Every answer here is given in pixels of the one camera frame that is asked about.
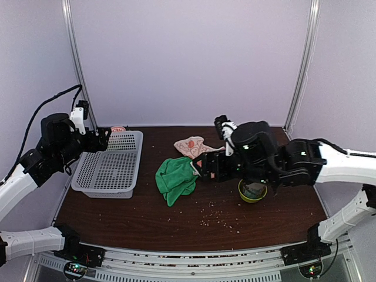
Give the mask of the orange bunny pattern towel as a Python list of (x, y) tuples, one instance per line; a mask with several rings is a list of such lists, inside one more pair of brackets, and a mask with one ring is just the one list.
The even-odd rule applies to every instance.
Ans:
[(191, 159), (199, 157), (202, 153), (220, 152), (226, 149), (224, 146), (213, 148), (206, 145), (204, 138), (201, 136), (191, 136), (187, 139), (176, 141), (173, 146), (183, 156)]

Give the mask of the green microfiber towel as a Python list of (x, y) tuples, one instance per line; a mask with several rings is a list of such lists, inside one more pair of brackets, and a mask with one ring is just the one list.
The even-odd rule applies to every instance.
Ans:
[(169, 158), (158, 168), (156, 185), (168, 207), (172, 207), (180, 196), (194, 192), (198, 175), (194, 174), (191, 162), (189, 157)]

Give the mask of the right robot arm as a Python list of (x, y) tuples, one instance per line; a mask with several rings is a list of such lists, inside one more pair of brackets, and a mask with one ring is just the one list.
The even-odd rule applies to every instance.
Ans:
[(324, 244), (335, 240), (375, 214), (375, 153), (343, 149), (326, 139), (278, 141), (265, 121), (237, 125), (225, 115), (215, 119), (223, 150), (205, 152), (191, 162), (205, 181), (240, 179), (243, 184), (278, 187), (327, 182), (360, 183), (362, 189), (335, 215), (313, 226), (301, 246), (305, 259), (314, 259)]

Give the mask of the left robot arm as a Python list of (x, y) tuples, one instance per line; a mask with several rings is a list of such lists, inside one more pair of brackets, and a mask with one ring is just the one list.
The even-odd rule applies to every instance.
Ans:
[[(13, 172), (1, 183), (1, 217), (4, 218), (24, 197), (44, 185), (55, 173), (71, 174), (70, 166), (82, 153), (104, 152), (112, 130), (89, 130), (76, 125), (67, 113), (55, 113), (41, 120), (41, 138), (36, 148), (15, 163)], [(1, 232), (1, 264), (20, 256), (55, 251), (78, 261), (85, 256), (80, 236), (60, 224), (45, 229)]]

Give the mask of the white perforated plastic basket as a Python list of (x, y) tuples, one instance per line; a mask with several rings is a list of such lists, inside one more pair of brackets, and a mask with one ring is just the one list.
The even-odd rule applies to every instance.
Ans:
[(132, 198), (142, 145), (141, 131), (113, 132), (104, 152), (82, 154), (70, 183), (71, 188), (90, 198)]

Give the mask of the green bowl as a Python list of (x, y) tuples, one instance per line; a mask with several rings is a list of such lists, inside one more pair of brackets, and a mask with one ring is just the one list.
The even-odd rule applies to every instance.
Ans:
[(250, 183), (241, 179), (238, 183), (238, 191), (241, 199), (246, 203), (257, 203), (267, 194), (267, 186), (260, 183)]

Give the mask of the white coral pattern mug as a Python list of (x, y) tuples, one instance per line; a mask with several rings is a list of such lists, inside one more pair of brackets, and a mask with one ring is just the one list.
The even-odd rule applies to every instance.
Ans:
[(265, 191), (265, 185), (260, 183), (245, 184), (244, 195), (250, 199), (261, 198)]

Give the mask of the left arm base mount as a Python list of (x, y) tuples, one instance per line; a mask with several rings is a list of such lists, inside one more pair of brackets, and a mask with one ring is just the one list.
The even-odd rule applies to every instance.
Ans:
[(63, 274), (69, 281), (82, 279), (89, 268), (100, 267), (105, 250), (100, 247), (88, 246), (80, 242), (80, 235), (67, 224), (55, 225), (64, 239), (62, 250), (53, 251), (55, 257), (66, 260)]

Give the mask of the left aluminium frame post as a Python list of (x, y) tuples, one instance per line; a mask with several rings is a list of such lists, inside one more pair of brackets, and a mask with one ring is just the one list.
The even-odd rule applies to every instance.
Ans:
[(97, 125), (97, 122), (96, 122), (96, 119), (92, 110), (88, 90), (86, 87), (85, 77), (84, 77), (84, 73), (82, 69), (82, 64), (80, 61), (79, 49), (78, 49), (78, 44), (76, 41), (75, 29), (74, 29), (74, 24), (73, 24), (71, 2), (70, 0), (61, 0), (61, 3), (62, 3), (63, 18), (65, 21), (66, 31), (68, 34), (70, 51), (71, 51), (72, 59), (73, 59), (75, 75), (76, 75), (78, 83), (82, 85), (81, 96), (83, 97), (84, 100), (86, 100), (89, 103), (88, 121), (90, 121), (91, 128), (96, 129), (98, 125)]

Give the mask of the aluminium frame post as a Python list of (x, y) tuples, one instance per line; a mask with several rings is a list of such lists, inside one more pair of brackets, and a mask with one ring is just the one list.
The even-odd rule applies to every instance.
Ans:
[(82, 69), (82, 64), (80, 61), (79, 49), (78, 49), (78, 44), (76, 41), (75, 29), (74, 29), (74, 24), (73, 24), (71, 2), (70, 0), (61, 0), (61, 3), (62, 3), (63, 18), (65, 21), (66, 31), (68, 34), (70, 51), (71, 51), (72, 59), (73, 59), (75, 75), (76, 75), (78, 83), (82, 85), (81, 96), (83, 97), (84, 100), (86, 100), (89, 103), (88, 121), (90, 121), (91, 128), (96, 129), (98, 125), (97, 125), (97, 122), (96, 122), (96, 119), (92, 110), (88, 90), (86, 87), (85, 77), (84, 77), (84, 73)]
[(304, 91), (308, 79), (308, 69), (311, 63), (314, 47), (317, 37), (317, 28), (319, 22), (321, 1), (313, 0), (310, 4), (310, 13), (308, 17), (307, 30), (305, 35), (303, 54), (298, 70), (298, 76), (294, 87), (293, 98), (288, 110), (287, 119), (284, 125), (285, 132), (292, 136), (293, 128), (298, 118), (298, 113), (303, 101)]

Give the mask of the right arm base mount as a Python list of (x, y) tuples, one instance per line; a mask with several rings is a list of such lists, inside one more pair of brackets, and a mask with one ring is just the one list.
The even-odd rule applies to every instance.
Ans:
[(324, 273), (322, 258), (331, 254), (330, 244), (313, 246), (307, 242), (281, 248), (285, 266), (298, 265), (299, 273), (307, 279), (319, 278)]

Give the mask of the right aluminium frame post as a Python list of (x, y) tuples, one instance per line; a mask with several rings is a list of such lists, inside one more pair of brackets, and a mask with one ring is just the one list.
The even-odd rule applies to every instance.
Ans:
[(308, 69), (311, 63), (314, 47), (317, 37), (317, 28), (319, 22), (321, 1), (313, 0), (310, 4), (310, 13), (308, 17), (307, 30), (305, 35), (303, 54), (298, 70), (298, 76), (294, 87), (293, 98), (288, 110), (287, 119), (284, 125), (285, 132), (292, 136), (293, 128), (298, 118), (298, 113), (303, 101), (304, 91), (308, 79)]

